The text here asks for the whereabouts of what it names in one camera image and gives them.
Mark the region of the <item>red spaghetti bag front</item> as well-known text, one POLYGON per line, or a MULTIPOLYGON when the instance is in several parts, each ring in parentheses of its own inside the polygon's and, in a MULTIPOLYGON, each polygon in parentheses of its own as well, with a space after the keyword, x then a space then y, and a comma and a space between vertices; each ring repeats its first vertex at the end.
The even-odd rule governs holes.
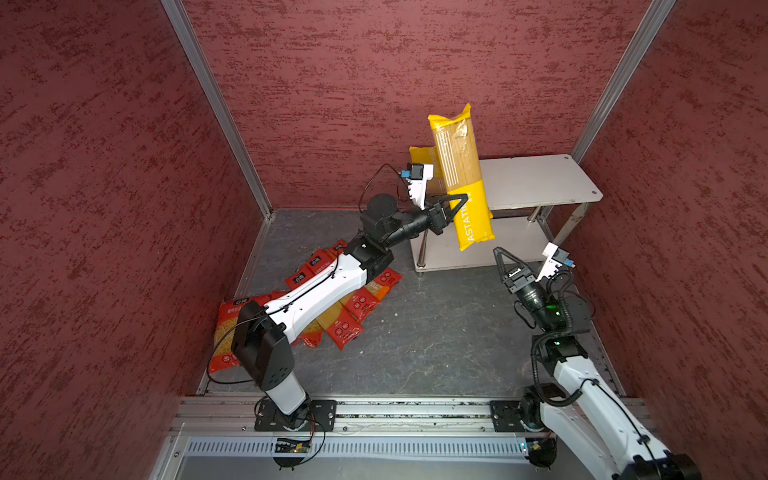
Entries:
POLYGON ((364 331, 358 320, 339 303, 325 310, 316 321, 340 350, 364 331))

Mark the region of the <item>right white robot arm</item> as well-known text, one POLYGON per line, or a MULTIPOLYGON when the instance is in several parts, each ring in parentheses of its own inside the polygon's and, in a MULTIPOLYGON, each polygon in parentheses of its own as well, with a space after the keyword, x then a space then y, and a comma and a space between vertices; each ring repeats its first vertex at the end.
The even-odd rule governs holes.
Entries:
POLYGON ((516 298, 516 315, 537 332, 533 383, 514 417, 525 430, 551 436, 530 447, 530 463, 551 465, 563 442, 596 479, 701 478, 689 456, 672 452, 630 412, 581 345, 592 306, 573 289, 568 253, 547 244, 539 269, 502 247, 493 255, 502 284, 516 298))

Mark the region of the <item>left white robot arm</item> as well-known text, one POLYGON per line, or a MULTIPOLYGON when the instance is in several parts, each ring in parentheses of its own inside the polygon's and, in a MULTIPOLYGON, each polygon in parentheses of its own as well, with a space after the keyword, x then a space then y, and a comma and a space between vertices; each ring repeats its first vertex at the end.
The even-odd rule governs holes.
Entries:
POLYGON ((440 235, 468 202, 463 193, 433 197, 419 209, 398 208, 389 194, 374 196, 360 214, 362 229, 343 252, 297 289, 261 306, 247 303, 233 330, 231 351, 277 408, 287 428, 310 421, 310 397, 294 374, 291 344, 320 314, 381 275, 392 247, 430 230, 440 235))

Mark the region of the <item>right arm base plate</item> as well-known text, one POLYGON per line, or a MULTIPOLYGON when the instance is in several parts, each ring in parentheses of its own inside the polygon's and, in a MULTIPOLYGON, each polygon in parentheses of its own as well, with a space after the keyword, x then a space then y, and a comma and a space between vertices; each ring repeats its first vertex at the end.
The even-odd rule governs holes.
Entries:
POLYGON ((496 433, 547 433, 538 400, 494 400, 489 403, 496 433))

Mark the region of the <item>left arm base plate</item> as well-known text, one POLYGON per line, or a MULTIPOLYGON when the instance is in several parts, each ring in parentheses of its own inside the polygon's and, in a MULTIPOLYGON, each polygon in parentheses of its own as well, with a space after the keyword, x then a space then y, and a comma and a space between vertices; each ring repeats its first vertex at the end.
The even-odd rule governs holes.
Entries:
POLYGON ((290 415, 285 415, 272 400, 264 397, 254 407, 256 432, 330 432, 334 429, 338 402, 306 400, 290 415))

